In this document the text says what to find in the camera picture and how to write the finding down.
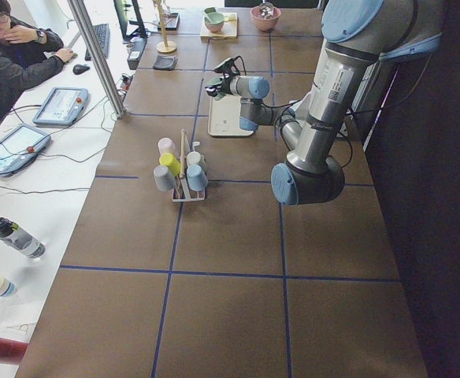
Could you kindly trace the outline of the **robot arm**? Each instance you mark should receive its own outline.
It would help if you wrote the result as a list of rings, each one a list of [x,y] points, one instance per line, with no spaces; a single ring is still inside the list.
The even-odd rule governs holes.
[[[271,172],[276,200],[299,206],[330,202],[343,190],[345,176],[329,152],[354,101],[366,69],[377,61],[424,57],[440,44],[445,1],[330,1],[321,18],[324,48],[311,91],[296,111],[268,107],[269,82],[243,76],[231,58],[205,86],[219,100],[237,96],[239,126],[255,131],[277,126],[289,151]]]

